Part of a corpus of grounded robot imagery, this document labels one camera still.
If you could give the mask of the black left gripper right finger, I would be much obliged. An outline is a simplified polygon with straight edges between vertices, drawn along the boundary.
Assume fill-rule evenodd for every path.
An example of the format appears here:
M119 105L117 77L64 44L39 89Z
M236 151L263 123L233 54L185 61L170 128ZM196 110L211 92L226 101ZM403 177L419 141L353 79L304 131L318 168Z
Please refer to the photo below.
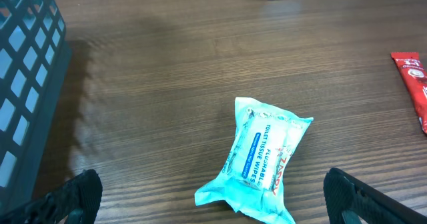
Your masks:
M426 216L335 167L324 178L324 197L331 224L426 222Z

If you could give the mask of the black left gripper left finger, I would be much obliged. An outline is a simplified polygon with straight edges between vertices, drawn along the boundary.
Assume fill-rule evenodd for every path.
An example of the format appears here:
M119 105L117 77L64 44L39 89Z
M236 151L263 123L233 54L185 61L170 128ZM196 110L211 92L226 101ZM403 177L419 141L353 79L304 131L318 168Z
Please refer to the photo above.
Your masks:
M84 170L63 186L1 216L1 224L94 224L103 186L97 172Z

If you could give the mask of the teal tissue packet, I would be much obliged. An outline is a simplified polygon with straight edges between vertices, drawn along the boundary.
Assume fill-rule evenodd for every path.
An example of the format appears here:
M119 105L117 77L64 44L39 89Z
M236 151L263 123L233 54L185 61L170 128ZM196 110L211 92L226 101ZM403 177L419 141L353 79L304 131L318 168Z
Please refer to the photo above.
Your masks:
M293 223L284 205L284 171L313 119L251 97L234 104L232 148L218 176L195 192L195 204L225 201L264 223Z

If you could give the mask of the red snack stick packet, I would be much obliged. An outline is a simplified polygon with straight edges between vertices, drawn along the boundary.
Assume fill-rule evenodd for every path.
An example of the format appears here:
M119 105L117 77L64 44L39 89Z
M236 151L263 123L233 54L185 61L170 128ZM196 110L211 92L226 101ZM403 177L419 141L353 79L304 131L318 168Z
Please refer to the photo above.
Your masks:
M418 120L426 133L426 70L417 52L393 52L394 60L411 96Z

